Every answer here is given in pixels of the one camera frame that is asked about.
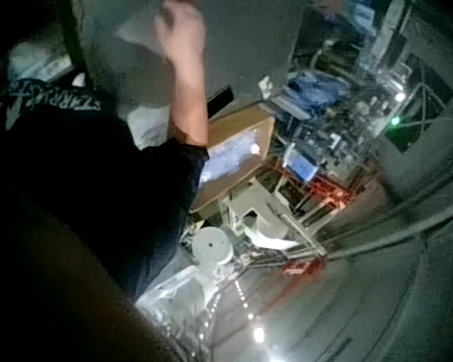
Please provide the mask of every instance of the brown cardboard box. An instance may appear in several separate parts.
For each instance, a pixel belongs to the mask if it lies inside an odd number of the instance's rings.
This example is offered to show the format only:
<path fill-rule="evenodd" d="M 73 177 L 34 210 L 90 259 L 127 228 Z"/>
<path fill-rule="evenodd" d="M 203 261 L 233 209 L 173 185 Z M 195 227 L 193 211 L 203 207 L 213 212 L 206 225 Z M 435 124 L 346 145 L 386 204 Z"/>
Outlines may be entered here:
<path fill-rule="evenodd" d="M 208 149 L 220 145 L 244 130 L 256 129 L 260 154 L 251 155 L 235 173 L 204 183 L 191 207 L 192 212 L 200 210 L 214 200 L 226 197 L 232 187 L 248 179 L 262 165 L 270 146 L 274 122 L 275 120 L 269 113 L 253 106 L 210 123 Z"/>

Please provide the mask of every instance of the raised arm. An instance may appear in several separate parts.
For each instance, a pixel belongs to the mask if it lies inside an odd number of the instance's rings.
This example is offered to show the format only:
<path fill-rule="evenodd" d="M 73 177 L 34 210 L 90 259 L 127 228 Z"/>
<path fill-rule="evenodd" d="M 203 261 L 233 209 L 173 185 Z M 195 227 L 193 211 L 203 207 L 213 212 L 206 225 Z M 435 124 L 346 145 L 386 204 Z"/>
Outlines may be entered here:
<path fill-rule="evenodd" d="M 182 143 L 206 146 L 205 24 L 199 11 L 186 2 L 166 0 L 163 8 L 171 22 L 158 15 L 155 26 L 159 44 L 174 69 L 171 115 L 175 136 Z"/>

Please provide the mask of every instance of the person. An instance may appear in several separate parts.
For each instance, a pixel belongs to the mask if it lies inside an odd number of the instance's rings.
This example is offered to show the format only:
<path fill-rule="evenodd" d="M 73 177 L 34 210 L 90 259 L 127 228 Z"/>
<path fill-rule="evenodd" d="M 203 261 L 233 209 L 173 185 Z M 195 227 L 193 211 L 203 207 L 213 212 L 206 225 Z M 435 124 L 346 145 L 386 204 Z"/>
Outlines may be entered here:
<path fill-rule="evenodd" d="M 40 310 L 32 324 L 45 314 L 60 330 L 49 346 L 68 341 L 79 359 L 172 358 L 133 302 L 176 253 L 208 159 L 208 116 L 202 15 L 176 0 L 163 9 L 172 23 L 158 15 L 156 35 L 174 73 L 166 143 L 139 150 L 87 91 L 24 79 L 0 96 L 1 245 L 33 296 L 27 308 Z"/>

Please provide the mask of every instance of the metal beam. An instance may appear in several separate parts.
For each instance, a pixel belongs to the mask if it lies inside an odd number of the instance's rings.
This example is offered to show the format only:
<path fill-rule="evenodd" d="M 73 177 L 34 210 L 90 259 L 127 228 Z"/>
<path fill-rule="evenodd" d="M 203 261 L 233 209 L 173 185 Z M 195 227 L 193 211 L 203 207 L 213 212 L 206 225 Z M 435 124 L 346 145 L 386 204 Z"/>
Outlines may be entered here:
<path fill-rule="evenodd" d="M 400 232 L 395 232 L 386 236 L 385 238 L 372 241 L 371 243 L 366 243 L 358 247 L 351 247 L 349 249 L 341 250 L 336 253 L 328 254 L 327 257 L 329 260 L 346 258 L 348 256 L 354 256 L 359 253 L 365 253 L 373 250 L 380 249 L 382 247 L 389 247 L 392 244 L 396 244 L 403 239 L 414 236 L 423 230 L 426 230 L 432 226 L 439 224 L 441 221 L 448 219 L 453 216 L 453 205 L 448 206 L 443 211 L 416 222 L 413 225 L 408 226 L 406 229 L 403 229 Z"/>

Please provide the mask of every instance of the green light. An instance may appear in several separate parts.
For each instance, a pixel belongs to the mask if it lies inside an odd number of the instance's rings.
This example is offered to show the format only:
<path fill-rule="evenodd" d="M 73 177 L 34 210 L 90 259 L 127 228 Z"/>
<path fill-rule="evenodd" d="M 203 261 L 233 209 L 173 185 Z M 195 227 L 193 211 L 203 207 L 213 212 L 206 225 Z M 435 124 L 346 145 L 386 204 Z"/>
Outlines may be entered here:
<path fill-rule="evenodd" d="M 400 117 L 395 117 L 391 120 L 391 125 L 393 126 L 397 126 L 401 121 L 401 118 Z"/>

